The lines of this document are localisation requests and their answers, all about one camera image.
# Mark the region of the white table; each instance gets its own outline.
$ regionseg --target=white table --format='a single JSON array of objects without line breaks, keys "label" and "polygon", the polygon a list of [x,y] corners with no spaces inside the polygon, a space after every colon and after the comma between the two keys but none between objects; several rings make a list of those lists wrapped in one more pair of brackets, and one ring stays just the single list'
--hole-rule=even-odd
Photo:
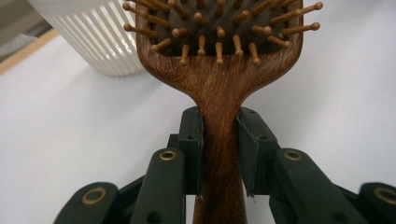
[{"label": "white table", "polygon": [[[322,28],[299,62],[244,106],[334,183],[396,186],[396,2],[323,2],[305,17]],[[98,74],[56,37],[0,76],[0,223],[51,223],[81,187],[137,179],[190,106],[146,72]],[[247,215],[273,223],[265,196],[247,199]]]}]

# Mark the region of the hairbrush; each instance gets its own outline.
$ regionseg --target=hairbrush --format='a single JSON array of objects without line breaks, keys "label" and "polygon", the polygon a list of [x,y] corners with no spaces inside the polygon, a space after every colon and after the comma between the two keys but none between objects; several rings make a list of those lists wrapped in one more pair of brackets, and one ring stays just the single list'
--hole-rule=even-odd
[{"label": "hairbrush", "polygon": [[132,0],[140,62],[160,81],[188,94],[204,118],[202,195],[193,223],[247,223],[237,170],[235,118],[254,91],[297,62],[303,0]]}]

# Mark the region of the wood grain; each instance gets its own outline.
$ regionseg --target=wood grain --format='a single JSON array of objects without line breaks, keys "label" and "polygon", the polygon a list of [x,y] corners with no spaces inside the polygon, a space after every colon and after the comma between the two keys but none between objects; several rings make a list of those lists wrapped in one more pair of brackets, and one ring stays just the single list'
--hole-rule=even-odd
[{"label": "wood grain", "polygon": [[[302,8],[302,0],[288,6],[288,11]],[[303,18],[292,19],[289,27],[303,24]],[[149,28],[136,18],[136,26]],[[180,57],[163,56],[150,50],[149,38],[136,35],[141,63],[160,81],[188,94],[204,117],[203,194],[197,197],[194,224],[247,223],[238,159],[235,117],[241,104],[254,91],[286,74],[299,58],[303,34],[289,36],[291,47],[273,54],[259,54],[259,65],[253,57],[223,55],[189,56],[186,66]]]}]

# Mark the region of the white basket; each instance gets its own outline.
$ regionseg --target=white basket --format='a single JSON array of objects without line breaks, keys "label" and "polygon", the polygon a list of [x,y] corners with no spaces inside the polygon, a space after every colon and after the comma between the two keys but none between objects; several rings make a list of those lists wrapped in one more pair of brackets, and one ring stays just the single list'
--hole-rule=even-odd
[{"label": "white basket", "polygon": [[134,15],[121,0],[28,0],[62,37],[101,73],[114,77],[143,69],[136,53]]}]

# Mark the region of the hairbrush head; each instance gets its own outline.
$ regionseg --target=hairbrush head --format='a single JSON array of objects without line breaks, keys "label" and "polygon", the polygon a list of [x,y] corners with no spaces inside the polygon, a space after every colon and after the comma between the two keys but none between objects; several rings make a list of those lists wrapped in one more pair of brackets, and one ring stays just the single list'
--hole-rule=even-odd
[{"label": "hairbrush head", "polygon": [[[297,0],[148,0],[143,6],[137,0],[136,3],[145,8],[137,10],[127,3],[123,7],[149,21],[148,27],[146,32],[125,30],[147,34],[150,44],[155,48],[153,51],[164,56],[179,57],[184,46],[188,45],[188,56],[219,57],[219,48],[216,47],[219,46],[218,43],[223,46],[222,56],[253,56],[251,43],[255,44],[256,50],[253,51],[258,55],[273,54],[291,47],[293,39],[290,35],[319,28],[317,22],[303,26],[302,20],[296,18],[312,10],[322,9],[323,4],[319,2],[312,7],[298,8],[295,7],[296,2]],[[158,49],[164,40],[166,43],[170,40],[170,44]]]}]

